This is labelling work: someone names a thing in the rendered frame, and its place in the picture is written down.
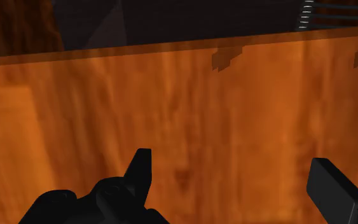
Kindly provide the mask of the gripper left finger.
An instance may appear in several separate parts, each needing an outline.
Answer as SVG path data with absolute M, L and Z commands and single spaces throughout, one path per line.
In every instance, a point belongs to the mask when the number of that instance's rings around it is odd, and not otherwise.
M 122 177 L 98 181 L 81 198 L 70 190 L 45 192 L 18 224 L 170 224 L 145 208 L 151 180 L 151 150 L 139 148 Z

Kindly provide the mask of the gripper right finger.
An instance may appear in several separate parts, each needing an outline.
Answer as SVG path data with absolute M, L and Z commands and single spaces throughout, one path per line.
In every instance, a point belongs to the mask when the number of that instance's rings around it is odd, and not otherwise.
M 306 192 L 327 224 L 358 224 L 358 187 L 329 159 L 312 159 Z

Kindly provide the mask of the wooden table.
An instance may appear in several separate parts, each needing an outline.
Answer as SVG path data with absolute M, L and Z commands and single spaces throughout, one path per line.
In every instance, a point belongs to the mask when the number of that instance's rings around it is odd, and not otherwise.
M 0 57 L 0 224 L 138 148 L 171 224 L 325 224 L 311 160 L 358 186 L 358 27 Z

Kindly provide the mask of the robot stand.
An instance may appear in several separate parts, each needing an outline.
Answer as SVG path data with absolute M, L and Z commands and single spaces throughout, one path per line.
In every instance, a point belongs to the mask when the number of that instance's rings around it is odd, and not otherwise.
M 291 32 L 301 0 L 50 0 L 66 50 Z

